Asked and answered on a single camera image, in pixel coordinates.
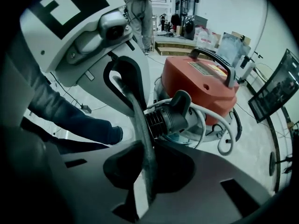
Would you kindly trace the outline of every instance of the gray pants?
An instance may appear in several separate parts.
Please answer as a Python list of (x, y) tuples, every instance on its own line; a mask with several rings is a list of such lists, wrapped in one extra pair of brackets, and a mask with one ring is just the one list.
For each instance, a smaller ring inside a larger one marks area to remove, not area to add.
[(142, 51), (150, 50), (153, 10), (150, 0), (128, 0), (128, 20)]

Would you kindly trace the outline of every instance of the step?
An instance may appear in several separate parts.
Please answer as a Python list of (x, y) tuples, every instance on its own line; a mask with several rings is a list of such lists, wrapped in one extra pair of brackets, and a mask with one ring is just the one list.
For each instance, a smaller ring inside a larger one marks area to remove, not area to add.
[(155, 42), (155, 48), (157, 49), (158, 47), (193, 49), (195, 45), (178, 43), (178, 42)]
[[(192, 49), (186, 49), (186, 48), (176, 48), (176, 47), (158, 47), (157, 52), (161, 56), (187, 56), (190, 54)], [(209, 56), (200, 54), (199, 58), (212, 60)]]

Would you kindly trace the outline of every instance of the cable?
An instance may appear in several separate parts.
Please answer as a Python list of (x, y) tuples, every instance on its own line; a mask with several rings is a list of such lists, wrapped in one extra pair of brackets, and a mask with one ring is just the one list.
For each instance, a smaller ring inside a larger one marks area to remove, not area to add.
[(196, 114), (198, 115), (198, 118), (201, 122), (201, 126), (203, 128), (203, 131), (201, 133), (201, 137), (200, 140), (198, 141), (197, 145), (194, 148), (197, 148), (199, 145), (201, 145), (201, 143), (204, 141), (205, 136), (206, 136), (206, 122), (205, 122), (205, 118), (202, 115), (201, 111), (196, 111)]
[(213, 112), (213, 111), (211, 111), (211, 110), (209, 110), (207, 108), (204, 108), (202, 106), (196, 105), (194, 103), (191, 103), (190, 107), (193, 108), (193, 109), (199, 110), (199, 111), (201, 111), (201, 112), (203, 112), (205, 114), (208, 114), (208, 115), (212, 116), (215, 119), (218, 119), (226, 127), (226, 129), (227, 129), (227, 131), (229, 133), (229, 136), (230, 136), (230, 141), (229, 141), (230, 142), (230, 148), (229, 148), (229, 150), (227, 152), (224, 152), (220, 148), (220, 144), (221, 144), (222, 140), (224, 139), (225, 135), (223, 135), (223, 137), (218, 142), (217, 148), (218, 148), (219, 153), (222, 156), (227, 156), (227, 155), (231, 154), (231, 152), (233, 151), (233, 147), (235, 145), (235, 136), (234, 136), (234, 133), (233, 133), (233, 131), (232, 131), (229, 123), (222, 116), (220, 116), (219, 114), (217, 114), (217, 113), (215, 113), (215, 112)]
[(270, 70), (271, 71), (273, 71), (274, 72), (274, 70), (270, 67), (270, 66), (268, 66), (267, 64), (265, 64), (265, 63), (258, 63), (258, 64), (256, 64), (256, 65), (259, 65), (259, 64), (262, 64), (262, 65), (265, 65), (265, 66), (267, 66), (268, 68), (270, 68)]
[(134, 18), (131, 19), (130, 21), (128, 21), (129, 24), (130, 24), (130, 22), (131, 22), (132, 20), (134, 20), (134, 19), (139, 19), (139, 20), (140, 20), (140, 17), (142, 17), (142, 16), (144, 15), (144, 13), (145, 13), (145, 9), (146, 9), (146, 1), (147, 1), (147, 0), (144, 1), (144, 10), (143, 10), (142, 13), (139, 14), (139, 16), (136, 16), (135, 13), (133, 13), (133, 3), (131, 4), (131, 13), (134, 15)]
[(282, 135), (282, 136), (280, 136), (280, 137), (278, 137), (278, 138), (279, 138), (279, 139), (280, 139), (280, 138), (283, 138), (283, 137), (287, 138), (286, 136), (287, 136), (289, 133), (290, 133), (290, 130), (289, 130), (285, 135)]
[(76, 101), (77, 103), (78, 103), (78, 100), (77, 99), (73, 99), (72, 101), (71, 101), (71, 105), (72, 105), (72, 103), (74, 102), (74, 101)]
[[(147, 108), (151, 109), (151, 108), (153, 108), (155, 106), (162, 105), (162, 104), (165, 104), (165, 103), (169, 103), (169, 102), (171, 102), (171, 100), (172, 100), (171, 98), (170, 99), (164, 99), (164, 100), (156, 102), (156, 103), (154, 103), (152, 105), (149, 105)], [(217, 114), (217, 113), (215, 113), (215, 112), (213, 112), (213, 111), (211, 111), (211, 110), (209, 110), (207, 108), (201, 107), (201, 106), (196, 105), (194, 103), (191, 103), (190, 107), (193, 108), (193, 109), (195, 109), (195, 110), (198, 110), (200, 112), (203, 112), (205, 114), (208, 114), (208, 115), (212, 116), (213, 118), (219, 120), (226, 127), (226, 129), (228, 130), (229, 136), (231, 138), (231, 140), (230, 140), (230, 144), (231, 144), (230, 145), (230, 149), (227, 152), (224, 152), (223, 150), (221, 150), (220, 149), (220, 143), (221, 143), (222, 139), (220, 139), (220, 141), (218, 143), (218, 151), (223, 156), (229, 155), (232, 152), (233, 147), (235, 145), (235, 137), (234, 137), (234, 134), (232, 132), (232, 129), (230, 128), (229, 123), (222, 116), (220, 116), (219, 114)]]
[(219, 126), (219, 127), (221, 128), (221, 131), (223, 131), (223, 128), (222, 128), (219, 124), (214, 124), (214, 125), (212, 126), (212, 131), (209, 132), (209, 133), (207, 133), (206, 135), (208, 136), (208, 135), (210, 135), (211, 133), (213, 133), (216, 126)]
[(288, 129), (289, 131), (285, 134), (285, 136), (287, 136), (290, 132), (291, 132), (291, 129), (293, 129), (295, 126), (297, 126), (297, 128), (298, 128), (298, 123), (299, 123), (299, 121), (297, 121), (295, 124), (293, 124), (291, 127), (289, 127), (289, 128), (286, 128), (286, 129)]
[(154, 62), (157, 62), (157, 63), (159, 63), (159, 64), (161, 64), (161, 65), (164, 65), (163, 63), (161, 63), (161, 62), (158, 62), (158, 61), (156, 61), (156, 60), (154, 60), (153, 58), (151, 58), (150, 56), (147, 56), (148, 58), (150, 58), (150, 59), (152, 59)]
[(92, 111), (94, 111), (94, 110), (99, 110), (99, 109), (104, 108), (104, 107), (106, 107), (106, 106), (108, 106), (108, 105), (103, 105), (103, 106), (101, 106), (101, 107), (99, 107), (99, 108), (95, 108), (95, 109), (93, 109)]
[(160, 79), (160, 78), (161, 78), (161, 77), (158, 77), (158, 78), (155, 79), (155, 81), (154, 81), (154, 85), (156, 85), (158, 79)]
[(229, 112), (229, 116), (230, 116), (230, 118), (233, 119), (233, 117), (230, 115), (230, 113), (233, 113), (233, 114), (234, 114), (234, 112), (233, 112), (233, 111), (230, 111), (230, 112)]
[(137, 137), (140, 137), (143, 146), (143, 162), (142, 169), (144, 173), (144, 182), (149, 205), (155, 199), (154, 181), (157, 176), (157, 162), (154, 148), (151, 143), (148, 123), (146, 122), (143, 110), (132, 91), (122, 82), (120, 78), (115, 79), (121, 90), (131, 102), (134, 110), (134, 118), (132, 123)]
[(242, 127), (242, 124), (241, 124), (241, 121), (240, 121), (240, 118), (239, 118), (239, 115), (238, 115), (237, 111), (235, 110), (235, 108), (233, 108), (233, 110), (234, 110), (233, 114), (234, 114), (235, 120), (237, 122), (237, 135), (235, 137), (235, 141), (237, 142), (241, 137), (243, 127)]
[(255, 67), (254, 71), (256, 72), (256, 74), (258, 75), (258, 77), (260, 77), (262, 79), (262, 81), (264, 81), (265, 83), (267, 82), (267, 78), (263, 77), (263, 74), (261, 73), (261, 71), (258, 68)]
[(71, 96), (65, 89), (64, 89), (64, 87), (60, 84), (60, 82), (56, 79), (56, 77), (53, 75), (53, 73), (52, 72), (50, 72), (50, 74), (54, 77), (54, 79), (57, 81), (57, 83), (60, 85), (60, 87), (65, 91), (65, 93), (66, 94), (68, 94), (70, 97), (72, 97), (77, 103), (78, 103), (78, 105), (80, 105), (80, 103), (73, 97), (73, 96)]
[[(256, 120), (256, 118), (255, 117), (253, 117), (251, 114), (249, 114), (246, 110), (244, 110), (238, 103), (236, 103), (245, 113), (247, 113), (251, 118), (253, 118), (254, 120)], [(270, 128), (268, 125), (266, 125), (266, 124), (263, 124), (263, 123), (260, 123), (260, 124), (262, 124), (262, 125), (264, 125), (264, 126), (266, 126), (266, 127), (268, 127), (270, 130), (272, 130), (272, 131), (275, 131), (276, 133), (278, 133), (278, 134), (280, 134), (280, 135), (282, 135), (282, 137), (285, 137), (285, 138), (289, 138), (290, 139), (290, 137), (286, 137), (286, 136), (284, 136), (282, 133), (280, 133), (280, 132), (278, 132), (278, 131), (276, 131), (275, 129), (272, 129), (272, 128)]]
[(53, 133), (53, 135), (55, 135), (57, 132), (59, 132), (60, 130), (62, 130), (62, 128), (58, 129), (56, 132)]

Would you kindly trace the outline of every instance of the black cable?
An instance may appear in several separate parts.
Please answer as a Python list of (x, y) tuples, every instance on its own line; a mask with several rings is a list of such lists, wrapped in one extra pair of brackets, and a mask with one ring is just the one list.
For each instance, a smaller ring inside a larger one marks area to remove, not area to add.
[(74, 101), (76, 101), (76, 103), (79, 104), (79, 102), (78, 102), (77, 99), (73, 99), (72, 102), (71, 102), (71, 105), (72, 105), (72, 103), (73, 103)]
[(157, 62), (157, 63), (160, 63), (161, 65), (164, 65), (163, 63), (161, 63), (161, 62), (158, 62), (158, 61), (156, 61), (156, 60), (154, 60), (153, 58), (151, 58), (150, 56), (147, 56), (148, 58), (150, 58), (150, 59), (152, 59), (154, 62)]
[(230, 113), (233, 113), (233, 114), (234, 114), (234, 112), (233, 112), (233, 111), (230, 111), (230, 112), (229, 112), (229, 116), (230, 116), (230, 118), (233, 119), (233, 117), (230, 115)]
[(235, 110), (235, 108), (233, 110), (234, 110), (233, 113), (234, 113), (234, 116), (235, 116), (235, 120), (236, 120), (237, 126), (238, 126), (237, 135), (235, 137), (235, 141), (237, 142), (241, 137), (243, 128), (242, 128), (242, 124), (241, 124), (241, 121), (240, 121), (240, 118), (239, 118), (239, 115), (238, 115), (237, 111)]
[(58, 131), (60, 131), (62, 128), (58, 129), (56, 132), (53, 133), (53, 135), (55, 135)]
[(223, 128), (222, 128), (219, 124), (214, 124), (214, 125), (212, 126), (212, 131), (209, 132), (209, 133), (207, 133), (206, 136), (208, 136), (209, 134), (213, 133), (216, 126), (219, 126), (219, 127), (221, 128), (221, 131), (223, 131)]
[[(290, 130), (285, 134), (285, 136), (287, 136), (288, 134), (290, 133)], [(284, 135), (278, 137), (279, 139), (282, 138), (282, 137), (285, 137)]]
[(50, 74), (54, 77), (54, 79), (57, 81), (57, 83), (60, 85), (60, 87), (65, 91), (65, 93), (68, 94), (70, 97), (72, 97), (72, 98), (73, 98), (73, 101), (75, 100), (75, 101), (78, 103), (78, 105), (80, 105), (80, 103), (78, 102), (78, 100), (75, 99), (73, 96), (71, 96), (71, 95), (64, 89), (64, 87), (63, 87), (63, 86), (60, 84), (60, 82), (56, 79), (56, 77), (53, 75), (53, 73), (50, 72)]
[(289, 127), (289, 128), (286, 128), (286, 129), (288, 129), (289, 131), (286, 133), (286, 136), (291, 132), (291, 129), (293, 129), (295, 126), (297, 126), (297, 128), (298, 128), (298, 123), (299, 123), (299, 121), (298, 122), (296, 122), (295, 124), (293, 124), (291, 127)]
[(139, 20), (141, 20), (140, 17), (142, 17), (142, 16), (144, 15), (144, 13), (145, 13), (145, 9), (146, 9), (146, 1), (147, 1), (147, 0), (144, 1), (144, 10), (143, 10), (143, 12), (142, 12), (141, 14), (139, 14), (139, 16), (136, 16), (135, 13), (133, 13), (133, 3), (131, 4), (131, 13), (134, 15), (134, 18), (131, 19), (130, 21), (128, 21), (129, 24), (130, 24), (130, 22), (131, 22), (132, 20), (134, 20), (134, 19), (139, 19)]
[[(249, 114), (246, 110), (244, 110), (238, 103), (236, 103), (236, 104), (237, 104), (237, 105), (238, 105), (238, 106), (239, 106), (245, 113), (247, 113), (251, 118), (253, 118), (253, 119), (256, 120), (255, 117), (253, 117), (253, 116), (252, 116), (251, 114)], [(270, 128), (270, 127), (269, 127), (268, 125), (266, 125), (266, 124), (263, 124), (263, 123), (260, 123), (260, 124), (262, 124), (262, 125), (268, 127), (270, 130), (272, 130), (272, 131), (274, 131), (274, 132), (276, 132), (276, 133), (282, 135), (282, 136), (285, 137), (285, 138), (289, 138), (289, 139), (291, 139), (290, 137), (286, 137), (286, 136), (284, 136), (282, 133), (276, 131), (275, 129)]]

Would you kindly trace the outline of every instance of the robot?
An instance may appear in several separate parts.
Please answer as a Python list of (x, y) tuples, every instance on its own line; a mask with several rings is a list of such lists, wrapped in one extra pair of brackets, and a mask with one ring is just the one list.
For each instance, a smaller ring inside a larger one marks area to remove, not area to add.
[[(59, 213), (76, 223), (231, 223), (247, 217), (270, 198), (268, 192), (222, 157), (172, 140), (179, 134), (199, 144), (206, 137), (221, 144), (229, 133), (230, 150), (219, 151), (231, 153), (236, 140), (229, 127), (238, 89), (235, 70), (205, 49), (196, 48), (185, 58), (169, 57), (155, 86), (157, 101), (148, 106), (149, 66), (118, 10), (123, 5), (122, 0), (35, 0), (20, 25), (41, 69), (54, 71), (64, 86), (77, 84), (128, 115), (136, 141), (60, 155), (51, 143), (7, 128), (7, 137), (14, 137), (7, 139), (13, 174), (20, 185), (29, 182), (30, 190), (45, 194), (47, 202), (61, 204), (52, 215)], [(221, 67), (198, 59), (199, 53)], [(6, 74), (14, 74), (9, 57), (6, 66)], [(111, 71), (120, 73), (121, 78), (115, 78), (120, 89), (110, 81)], [(208, 93), (213, 87), (221, 94)], [(10, 107), (10, 122), (16, 124), (32, 96), (26, 87), (22, 92), (27, 102)], [(133, 186), (141, 171), (149, 210), (139, 218)], [(45, 213), (40, 209), (39, 215)]]

